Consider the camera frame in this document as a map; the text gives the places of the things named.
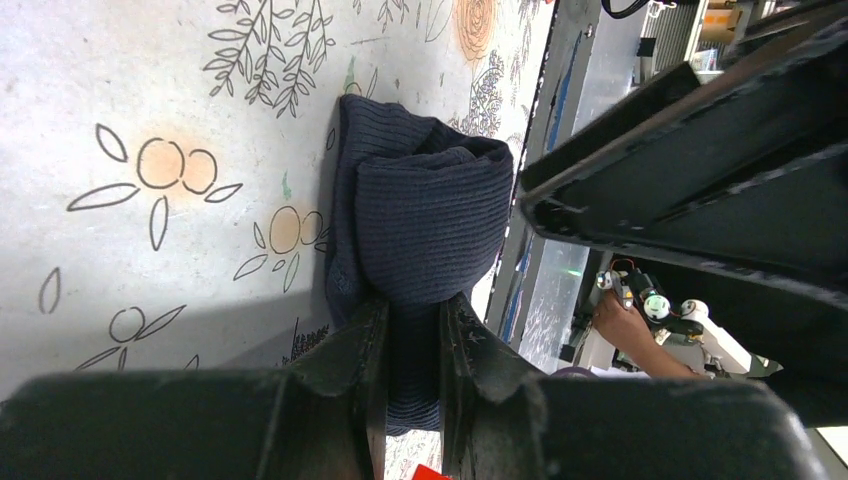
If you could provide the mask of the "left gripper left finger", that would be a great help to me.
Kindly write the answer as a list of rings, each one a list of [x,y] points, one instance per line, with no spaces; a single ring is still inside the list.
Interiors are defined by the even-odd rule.
[[[379,479],[388,303],[281,369],[69,373],[1,410],[5,479]]]

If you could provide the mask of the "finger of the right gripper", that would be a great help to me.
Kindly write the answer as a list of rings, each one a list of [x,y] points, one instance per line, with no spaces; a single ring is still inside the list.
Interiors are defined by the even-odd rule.
[[[751,27],[699,84],[681,64],[530,164],[540,235],[847,301],[847,5]]]

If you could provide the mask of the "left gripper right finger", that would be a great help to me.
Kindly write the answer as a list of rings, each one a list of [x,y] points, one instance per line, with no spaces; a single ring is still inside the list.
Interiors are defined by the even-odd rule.
[[[457,479],[823,479],[798,417],[756,384],[558,378],[464,295],[440,306],[443,471]]]

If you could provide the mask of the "navy underwear beige waistband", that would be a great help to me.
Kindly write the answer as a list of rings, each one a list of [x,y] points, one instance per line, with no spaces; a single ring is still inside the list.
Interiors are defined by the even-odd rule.
[[[509,222],[514,159],[397,103],[341,96],[325,261],[336,326],[389,304],[386,431],[439,427],[439,310],[494,265]]]

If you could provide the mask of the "operator bare hand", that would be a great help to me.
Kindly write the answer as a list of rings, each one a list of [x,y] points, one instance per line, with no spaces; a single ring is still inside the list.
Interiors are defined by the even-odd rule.
[[[592,325],[606,341],[634,361],[658,348],[639,312],[625,309],[612,292],[601,295],[594,307]]]

